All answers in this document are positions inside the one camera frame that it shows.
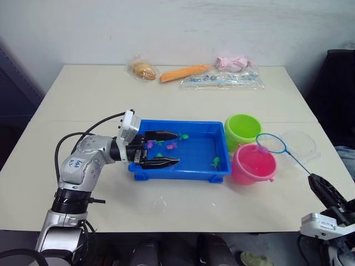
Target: white table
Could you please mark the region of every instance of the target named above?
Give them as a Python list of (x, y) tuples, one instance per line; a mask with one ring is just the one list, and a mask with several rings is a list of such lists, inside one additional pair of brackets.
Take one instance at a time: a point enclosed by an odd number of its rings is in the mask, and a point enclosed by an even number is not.
[[(128, 108), (135, 108), (143, 119), (169, 120), (224, 121), (243, 112), (259, 118), (264, 132), (301, 130), (315, 140), (321, 154), (307, 167), (347, 199), (353, 198), (350, 175), (285, 69), (260, 71), (267, 85), (264, 91), (183, 91), (178, 82), (137, 83), (123, 66), (65, 66), (0, 173), (0, 229), (39, 231), (57, 189), (53, 164), (57, 141)], [(114, 136), (117, 126), (117, 121), (107, 122), (94, 132)], [(62, 145), (60, 161), (74, 143), (75, 138)], [(296, 231), (302, 216), (324, 207), (303, 170), (285, 157), (278, 160), (275, 182), (253, 186), (238, 186), (230, 177), (219, 185), (136, 182), (123, 163), (107, 165), (93, 192), (106, 204), (91, 204), (88, 219), (100, 232)]]

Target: pink toy in plastic bag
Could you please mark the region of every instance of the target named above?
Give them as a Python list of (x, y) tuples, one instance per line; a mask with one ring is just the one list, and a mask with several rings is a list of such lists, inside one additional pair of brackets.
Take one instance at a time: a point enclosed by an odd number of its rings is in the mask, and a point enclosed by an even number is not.
[(239, 72), (247, 67), (256, 68), (256, 64), (246, 57), (218, 57), (216, 68), (220, 71)]

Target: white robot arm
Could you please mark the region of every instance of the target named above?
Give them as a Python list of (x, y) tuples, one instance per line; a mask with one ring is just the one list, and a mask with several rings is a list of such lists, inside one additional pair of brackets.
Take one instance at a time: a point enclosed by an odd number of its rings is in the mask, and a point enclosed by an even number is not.
[(80, 263), (83, 259), (82, 227), (85, 227), (89, 203), (105, 203), (91, 198), (104, 165), (115, 161), (134, 162), (142, 168), (164, 168), (179, 159), (159, 157), (148, 159), (148, 140), (171, 140), (178, 137), (170, 131), (147, 131), (138, 135), (140, 118), (126, 111), (117, 137), (89, 135), (77, 145), (60, 169), (55, 199), (47, 212), (36, 251), (46, 257), (61, 257), (61, 265)]

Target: plastic bag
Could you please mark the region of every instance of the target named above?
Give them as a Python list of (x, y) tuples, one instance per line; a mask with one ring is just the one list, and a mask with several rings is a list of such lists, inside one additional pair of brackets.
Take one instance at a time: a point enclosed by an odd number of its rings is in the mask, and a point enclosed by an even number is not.
[(264, 89), (265, 85), (257, 69), (248, 67), (237, 73), (215, 69), (207, 73), (192, 75), (181, 82), (181, 87), (195, 90), (257, 90)]
[(126, 71), (140, 81), (152, 81), (159, 76), (158, 70), (142, 56), (137, 55), (126, 65)]

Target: green plastic bucket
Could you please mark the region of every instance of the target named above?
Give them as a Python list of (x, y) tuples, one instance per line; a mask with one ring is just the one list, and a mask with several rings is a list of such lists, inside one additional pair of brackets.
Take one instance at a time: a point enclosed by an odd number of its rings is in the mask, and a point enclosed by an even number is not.
[(262, 133), (260, 122), (250, 115), (232, 115), (224, 124), (227, 147), (229, 151), (235, 151), (239, 144), (255, 142), (258, 134)]

